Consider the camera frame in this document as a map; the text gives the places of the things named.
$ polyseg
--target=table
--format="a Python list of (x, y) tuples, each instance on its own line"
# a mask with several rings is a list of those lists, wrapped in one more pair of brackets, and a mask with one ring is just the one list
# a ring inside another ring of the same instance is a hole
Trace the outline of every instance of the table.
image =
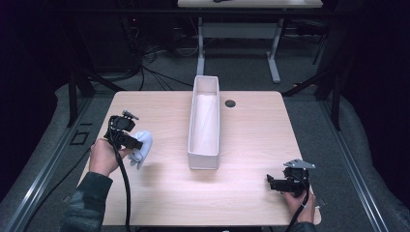
[[(102, 124), (127, 109), (139, 117), (132, 132), (154, 143), (140, 170), (124, 159), (132, 196), (131, 224), (141, 226), (285, 225), (291, 215), (266, 174), (283, 179), (283, 164), (301, 154), (278, 92), (220, 92), (220, 168), (190, 170), (188, 134), (192, 92), (119, 92)], [(227, 100), (236, 102), (229, 108)], [(86, 165), (83, 176), (88, 171)], [(104, 225), (125, 223), (121, 171), (110, 178)], [(316, 210), (315, 223), (321, 216)]]
[[(178, 0), (180, 8), (321, 8), (321, 0), (229, 0), (215, 3), (212, 0)], [(198, 20), (198, 65), (197, 75), (203, 75), (205, 69), (204, 38), (244, 38), (273, 39), (271, 50), (266, 52), (269, 69), (274, 83), (280, 83), (275, 55), (281, 35), (282, 20), (276, 23), (204, 23)]]

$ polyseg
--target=sleeve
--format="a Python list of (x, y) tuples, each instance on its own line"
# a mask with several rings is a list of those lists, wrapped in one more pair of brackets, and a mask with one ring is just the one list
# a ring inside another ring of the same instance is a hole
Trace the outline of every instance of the sleeve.
[(60, 231), (100, 231), (111, 185), (108, 177), (88, 172), (64, 213)]
[(316, 227), (310, 222), (298, 222), (292, 227), (292, 232), (317, 232)]

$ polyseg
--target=rectangular white container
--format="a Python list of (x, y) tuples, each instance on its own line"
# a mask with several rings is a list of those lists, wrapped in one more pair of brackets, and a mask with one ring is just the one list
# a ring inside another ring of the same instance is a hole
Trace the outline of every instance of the rectangular white container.
[(195, 78), (188, 160), (191, 169), (220, 167), (220, 85), (216, 76)]

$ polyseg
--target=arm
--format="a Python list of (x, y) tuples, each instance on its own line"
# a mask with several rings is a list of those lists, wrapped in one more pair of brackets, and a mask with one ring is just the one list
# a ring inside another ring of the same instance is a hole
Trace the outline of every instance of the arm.
[[(131, 153), (120, 150), (120, 156)], [(89, 172), (77, 187), (61, 221), (60, 231), (100, 231), (105, 213), (105, 200), (111, 188), (108, 177), (118, 167), (111, 145), (98, 139), (91, 146)]]
[[(294, 197), (290, 192), (283, 193), (292, 215), (294, 215), (302, 205), (306, 194), (304, 191), (299, 197)], [(308, 202), (299, 214), (296, 224), (292, 227), (292, 232), (316, 232), (316, 227), (313, 224), (316, 198), (311, 192), (308, 194)]]

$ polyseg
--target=desk leg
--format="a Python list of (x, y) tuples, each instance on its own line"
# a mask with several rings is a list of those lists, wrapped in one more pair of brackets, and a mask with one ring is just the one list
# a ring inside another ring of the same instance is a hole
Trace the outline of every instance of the desk leg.
[(205, 51), (204, 51), (204, 37), (202, 34), (202, 17), (198, 19), (198, 66), (196, 67), (196, 74), (203, 75), (205, 69)]
[(278, 68), (275, 62), (275, 55), (277, 54), (277, 50), (278, 50), (278, 43), (279, 43), (279, 39), (281, 35), (281, 30), (282, 28), (278, 23), (278, 27), (275, 32), (275, 37), (272, 43), (271, 51), (266, 52), (266, 55), (268, 58), (269, 69), (271, 70), (271, 76), (272, 76), (272, 79), (274, 80), (274, 83), (276, 84), (280, 83)]

